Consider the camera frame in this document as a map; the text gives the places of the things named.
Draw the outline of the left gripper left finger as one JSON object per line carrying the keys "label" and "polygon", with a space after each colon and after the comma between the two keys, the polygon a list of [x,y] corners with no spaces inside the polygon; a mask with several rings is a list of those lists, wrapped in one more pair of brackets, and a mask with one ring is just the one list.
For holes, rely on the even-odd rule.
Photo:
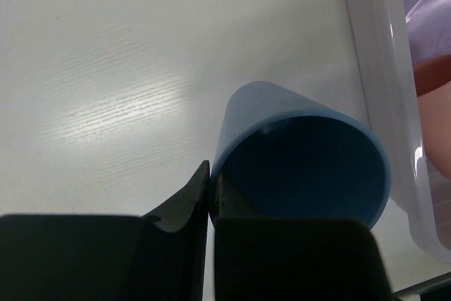
{"label": "left gripper left finger", "polygon": [[200,300],[209,162],[143,216],[1,217],[2,300]]}

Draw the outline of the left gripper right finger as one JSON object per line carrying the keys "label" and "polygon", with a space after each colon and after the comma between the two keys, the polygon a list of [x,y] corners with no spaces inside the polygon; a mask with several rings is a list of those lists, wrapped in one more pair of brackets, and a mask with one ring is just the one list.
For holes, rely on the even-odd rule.
{"label": "left gripper right finger", "polygon": [[377,243],[349,219],[261,215],[226,171],[214,180],[216,300],[392,300]]}

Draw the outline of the blue cup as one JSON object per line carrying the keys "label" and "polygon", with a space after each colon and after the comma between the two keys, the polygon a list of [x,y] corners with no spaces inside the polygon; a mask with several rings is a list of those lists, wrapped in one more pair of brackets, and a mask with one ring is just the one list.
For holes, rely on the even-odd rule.
{"label": "blue cup", "polygon": [[391,189],[388,156],[354,118],[272,82],[230,98],[211,171],[211,204],[225,181],[272,218],[354,219],[375,226]]}

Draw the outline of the red cup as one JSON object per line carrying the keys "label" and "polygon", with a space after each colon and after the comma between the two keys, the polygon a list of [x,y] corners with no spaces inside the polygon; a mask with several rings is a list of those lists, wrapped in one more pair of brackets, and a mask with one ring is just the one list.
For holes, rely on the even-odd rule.
{"label": "red cup", "polygon": [[438,172],[450,178],[450,55],[414,67],[425,154]]}

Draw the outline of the purple plate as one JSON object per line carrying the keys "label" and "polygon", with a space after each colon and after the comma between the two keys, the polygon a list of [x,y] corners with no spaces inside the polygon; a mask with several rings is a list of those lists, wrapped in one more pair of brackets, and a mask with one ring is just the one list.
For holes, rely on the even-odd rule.
{"label": "purple plate", "polygon": [[450,0],[403,0],[414,65],[450,53]]}

